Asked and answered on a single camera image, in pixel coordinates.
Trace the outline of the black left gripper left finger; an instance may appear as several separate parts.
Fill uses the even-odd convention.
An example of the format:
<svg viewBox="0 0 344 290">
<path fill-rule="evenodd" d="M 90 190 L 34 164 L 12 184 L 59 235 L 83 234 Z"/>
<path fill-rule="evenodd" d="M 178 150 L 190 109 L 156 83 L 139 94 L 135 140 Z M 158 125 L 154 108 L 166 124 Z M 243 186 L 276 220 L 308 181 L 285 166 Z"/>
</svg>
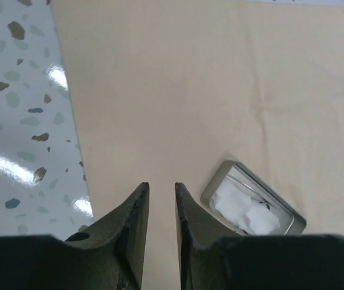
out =
<svg viewBox="0 0 344 290">
<path fill-rule="evenodd" d="M 65 289 L 140 289 L 149 219 L 149 184 L 142 182 L 113 211 L 72 236 Z"/>
</svg>

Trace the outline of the white gauze pad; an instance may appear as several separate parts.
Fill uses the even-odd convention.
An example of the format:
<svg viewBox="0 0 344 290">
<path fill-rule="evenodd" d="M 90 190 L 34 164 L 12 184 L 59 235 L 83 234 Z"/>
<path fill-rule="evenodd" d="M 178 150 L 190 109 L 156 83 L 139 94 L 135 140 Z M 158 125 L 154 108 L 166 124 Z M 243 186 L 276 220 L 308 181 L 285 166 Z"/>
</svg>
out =
<svg viewBox="0 0 344 290">
<path fill-rule="evenodd" d="M 237 225 L 238 219 L 252 205 L 252 198 L 237 188 L 228 178 L 223 179 L 210 199 L 210 208 L 233 225 Z"/>
<path fill-rule="evenodd" d="M 280 228 L 280 222 L 265 204 L 255 204 L 238 219 L 237 227 L 251 235 L 268 235 Z"/>
</svg>

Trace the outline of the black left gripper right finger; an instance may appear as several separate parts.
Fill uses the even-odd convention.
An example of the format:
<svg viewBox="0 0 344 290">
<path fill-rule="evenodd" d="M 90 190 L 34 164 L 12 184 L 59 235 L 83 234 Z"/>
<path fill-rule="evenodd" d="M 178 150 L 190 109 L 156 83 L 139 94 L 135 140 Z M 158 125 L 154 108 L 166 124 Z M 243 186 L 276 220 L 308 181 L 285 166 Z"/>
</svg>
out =
<svg viewBox="0 0 344 290">
<path fill-rule="evenodd" d="M 175 184 L 181 289 L 225 289 L 218 241 L 235 232 L 205 211 L 182 182 Z"/>
</svg>

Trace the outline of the steel instrument tray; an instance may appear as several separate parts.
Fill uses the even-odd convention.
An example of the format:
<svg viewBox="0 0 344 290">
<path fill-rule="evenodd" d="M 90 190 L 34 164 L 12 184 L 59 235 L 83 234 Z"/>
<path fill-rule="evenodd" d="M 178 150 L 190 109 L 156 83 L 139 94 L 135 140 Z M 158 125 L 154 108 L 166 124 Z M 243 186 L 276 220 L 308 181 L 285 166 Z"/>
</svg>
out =
<svg viewBox="0 0 344 290">
<path fill-rule="evenodd" d="M 307 222 L 240 161 L 226 160 L 200 196 L 217 220 L 245 236 L 302 234 Z"/>
</svg>

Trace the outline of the beige cloth mat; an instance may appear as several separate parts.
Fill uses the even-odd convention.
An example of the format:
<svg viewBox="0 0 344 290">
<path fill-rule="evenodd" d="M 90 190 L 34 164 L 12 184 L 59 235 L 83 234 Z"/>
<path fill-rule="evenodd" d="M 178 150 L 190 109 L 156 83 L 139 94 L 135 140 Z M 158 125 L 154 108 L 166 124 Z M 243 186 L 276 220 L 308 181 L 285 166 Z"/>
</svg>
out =
<svg viewBox="0 0 344 290">
<path fill-rule="evenodd" d="M 150 185 L 143 289 L 178 289 L 174 185 L 244 163 L 344 236 L 344 6 L 53 1 L 96 218 Z"/>
</svg>

